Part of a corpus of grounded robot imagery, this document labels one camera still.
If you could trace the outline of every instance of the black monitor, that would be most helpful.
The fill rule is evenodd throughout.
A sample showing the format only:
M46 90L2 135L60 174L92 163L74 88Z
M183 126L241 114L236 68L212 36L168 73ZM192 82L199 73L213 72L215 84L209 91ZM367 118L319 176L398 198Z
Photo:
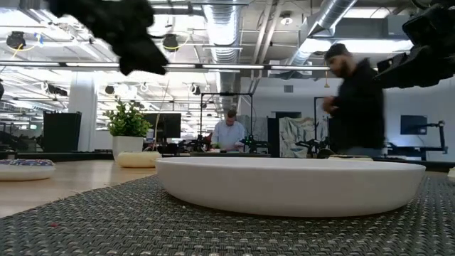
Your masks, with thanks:
M156 136L158 138L180 138L181 132L181 114L168 114L161 113L159 115L158 126L156 126L156 117L158 114L145 114L144 119L147 120L151 125L152 129L156 130Z
M427 135L427 117L419 115L402 115L401 135Z

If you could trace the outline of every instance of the black hoodie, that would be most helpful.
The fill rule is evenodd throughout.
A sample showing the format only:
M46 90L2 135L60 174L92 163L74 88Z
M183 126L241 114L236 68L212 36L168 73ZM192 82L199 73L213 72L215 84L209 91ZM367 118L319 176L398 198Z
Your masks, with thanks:
M330 130L335 149L384 147L384 95L373 82L376 74L368 59L362 60L339 87Z

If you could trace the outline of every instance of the beard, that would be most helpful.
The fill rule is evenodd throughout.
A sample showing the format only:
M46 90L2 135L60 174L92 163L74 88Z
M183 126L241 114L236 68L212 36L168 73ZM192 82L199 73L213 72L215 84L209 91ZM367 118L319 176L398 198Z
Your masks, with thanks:
M341 63L340 69L336 72L336 76L339 78L347 78L349 76L349 66L346 60L343 60Z

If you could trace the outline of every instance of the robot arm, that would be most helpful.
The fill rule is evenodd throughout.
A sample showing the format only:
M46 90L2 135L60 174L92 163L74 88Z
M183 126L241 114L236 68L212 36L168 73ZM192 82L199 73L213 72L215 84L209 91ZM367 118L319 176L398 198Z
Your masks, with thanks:
M455 1L433 0L431 7L403 25L414 47L378 63L384 88L429 87L455 73Z
M147 0L47 0L50 11L57 17L74 16L93 35L111 45L119 56L124 75L142 70L164 75L168 64L155 46L147 28L154 24L154 10Z

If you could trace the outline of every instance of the white flower pot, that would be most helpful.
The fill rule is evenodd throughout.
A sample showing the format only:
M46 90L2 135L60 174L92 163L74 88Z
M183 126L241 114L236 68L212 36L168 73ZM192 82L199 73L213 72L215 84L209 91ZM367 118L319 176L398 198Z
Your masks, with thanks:
M116 161L122 152L142 152L143 143L144 139L142 137L112 137L112 154L114 155L114 160Z

